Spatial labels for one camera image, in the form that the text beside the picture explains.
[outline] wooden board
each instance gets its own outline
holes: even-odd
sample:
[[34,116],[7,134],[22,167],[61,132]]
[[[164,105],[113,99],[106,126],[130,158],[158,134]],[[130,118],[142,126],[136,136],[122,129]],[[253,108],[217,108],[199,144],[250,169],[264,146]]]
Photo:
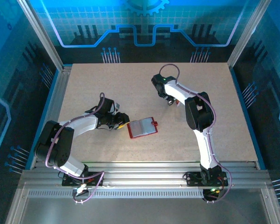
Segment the wooden board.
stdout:
[[[90,161],[200,161],[194,132],[188,127],[184,106],[168,106],[151,83],[164,63],[74,64],[59,121],[69,120],[99,102],[100,92],[120,104],[130,120],[154,117],[158,133],[130,139],[127,127],[93,130],[73,141],[71,154]],[[214,148],[221,161],[256,161],[257,157],[226,63],[176,63],[179,82],[205,91],[217,113]],[[173,66],[161,73],[177,75]]]

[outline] robotic arm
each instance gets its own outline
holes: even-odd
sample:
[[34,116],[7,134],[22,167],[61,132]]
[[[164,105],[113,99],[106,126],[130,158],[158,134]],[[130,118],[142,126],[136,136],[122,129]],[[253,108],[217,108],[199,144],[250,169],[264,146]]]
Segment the robotic arm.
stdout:
[[[83,118],[73,119],[69,125],[62,129],[50,154],[50,164],[75,177],[89,175],[88,167],[70,155],[73,139],[102,125],[107,125],[109,130],[117,130],[130,122],[129,117],[125,113],[119,112],[119,104],[116,104],[113,100],[100,98],[98,105],[101,104],[101,108],[93,115],[90,115],[90,113],[93,112],[96,106],[86,111],[83,114]],[[35,148],[35,155],[39,159],[46,160],[57,131],[67,122],[57,123],[48,121],[46,123]]]
[[212,148],[212,123],[214,114],[208,104],[210,102],[206,92],[195,92],[181,85],[176,78],[163,77],[157,74],[152,78],[152,83],[158,91],[158,95],[167,100],[168,105],[172,105],[178,100],[185,105],[186,120],[189,127],[194,131],[199,151],[200,151],[200,178],[205,186],[214,186],[218,177],[226,176],[218,165],[218,159],[214,155]]

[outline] purple cable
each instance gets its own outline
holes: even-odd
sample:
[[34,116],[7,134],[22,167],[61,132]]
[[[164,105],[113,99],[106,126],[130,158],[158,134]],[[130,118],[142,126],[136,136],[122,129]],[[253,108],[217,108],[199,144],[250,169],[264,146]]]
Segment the purple cable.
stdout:
[[[46,167],[48,167],[48,168],[55,168],[55,169],[57,169],[57,170],[59,170],[59,171],[61,171],[61,172],[64,173],[64,170],[62,170],[62,169],[60,169],[59,167],[56,167],[56,166],[50,166],[49,163],[48,163],[48,162],[49,162],[50,155],[51,155],[52,150],[53,150],[54,143],[56,142],[56,140],[57,140],[57,138],[58,138],[60,132],[61,132],[67,125],[69,125],[71,122],[73,122],[73,121],[75,121],[75,120],[78,120],[78,119],[81,119],[81,118],[89,117],[89,116],[95,114],[96,112],[98,112],[98,111],[101,109],[101,107],[103,106],[104,101],[105,101],[105,94],[104,94],[103,92],[101,92],[99,96],[101,97],[101,95],[103,95],[103,96],[102,96],[102,97],[103,97],[102,103],[98,106],[98,108],[97,108],[95,111],[93,111],[93,112],[91,112],[90,114],[87,114],[87,115],[82,115],[82,116],[76,117],[76,118],[74,118],[74,119],[72,119],[72,120],[66,122],[66,123],[65,123],[64,125],[62,125],[61,128],[57,131],[57,133],[56,133],[56,135],[55,135],[55,137],[54,137],[54,139],[53,139],[53,141],[52,141],[52,143],[51,143],[51,145],[50,145],[50,148],[49,148],[49,150],[48,150],[48,154],[47,154],[47,157],[46,157],[46,160],[45,160]],[[101,177],[100,177],[100,179],[99,179],[99,181],[98,181],[98,183],[97,183],[95,189],[94,189],[93,192],[89,195],[88,198],[86,198],[85,200],[81,200],[81,201],[77,201],[75,198],[73,198],[73,200],[74,200],[76,203],[84,203],[84,202],[87,202],[89,199],[91,199],[92,196],[94,195],[94,192],[97,190],[99,184],[101,183],[101,181],[102,181],[102,179],[103,179],[103,177],[104,177],[104,174],[105,174],[105,172],[104,172],[104,171],[101,171],[101,172],[98,172],[98,173],[96,173],[96,174],[94,174],[94,175],[91,175],[91,176],[87,176],[87,177],[77,177],[77,176],[74,176],[74,175],[72,175],[72,174],[70,174],[70,173],[67,173],[68,176],[71,176],[71,177],[76,178],[76,179],[79,179],[79,180],[87,180],[87,179],[91,179],[91,178],[93,178],[93,177],[96,177],[96,176],[98,176],[98,175],[101,175]]]
[[75,196],[73,197],[74,202],[83,204],[84,202],[87,202],[89,199],[91,199],[91,198],[93,197],[94,192],[97,190],[97,188],[98,188],[98,186],[99,186],[99,183],[101,183],[101,181],[102,181],[102,179],[103,179],[103,177],[104,177],[104,174],[105,174],[104,171],[102,171],[102,172],[100,172],[100,173],[101,173],[101,177],[99,178],[99,181],[98,181],[97,185],[95,186],[95,189],[94,189],[94,190],[92,191],[92,193],[88,196],[88,198],[86,198],[86,199],[84,199],[84,200],[78,201],[77,199],[75,199],[75,197],[76,197],[76,195],[75,195]]
[[216,120],[217,120],[217,115],[216,115],[215,109],[214,109],[213,106],[210,104],[210,102],[207,101],[204,97],[200,96],[200,95],[197,94],[197,93],[191,92],[191,91],[189,91],[189,90],[183,88],[182,86],[180,86],[180,85],[177,83],[177,79],[178,79],[178,77],[179,77],[179,75],[180,75],[180,70],[179,70],[179,68],[178,68],[177,65],[175,65],[175,64],[165,64],[165,65],[163,65],[163,66],[161,67],[161,69],[160,69],[160,71],[159,71],[159,74],[161,74],[162,69],[163,69],[164,67],[168,66],[168,65],[172,65],[172,66],[174,66],[174,67],[177,68],[178,74],[177,74],[177,77],[176,77],[176,80],[175,80],[176,86],[178,86],[178,87],[181,88],[182,90],[186,91],[187,93],[193,94],[193,95],[197,96],[198,98],[200,98],[201,100],[203,100],[203,101],[210,107],[210,109],[211,109],[211,111],[212,111],[212,113],[213,113],[213,115],[214,115],[214,120],[213,120],[213,122],[211,123],[211,125],[210,125],[210,126],[207,128],[207,130],[206,130],[207,136],[208,136],[208,137],[207,137],[207,141],[208,141],[209,146],[210,146],[210,153],[211,153],[211,156],[213,157],[214,161],[218,164],[218,166],[221,167],[222,169],[225,169],[225,170],[228,172],[229,177],[230,177],[230,184],[229,184],[229,187],[228,187],[226,193],[225,193],[222,197],[220,197],[219,199],[217,199],[216,201],[213,201],[213,203],[219,202],[220,200],[222,200],[223,198],[225,198],[225,196],[229,193],[229,191],[230,191],[230,189],[231,189],[231,186],[232,186],[232,175],[231,175],[231,172],[230,172],[227,168],[225,168],[224,166],[222,166],[222,165],[218,162],[218,160],[215,158],[215,156],[214,156],[214,155],[215,155],[215,154],[214,154],[214,150],[213,150],[213,147],[212,147],[212,145],[211,145],[211,141],[210,141],[210,129],[214,126],[214,124],[215,124],[215,122],[216,122]]

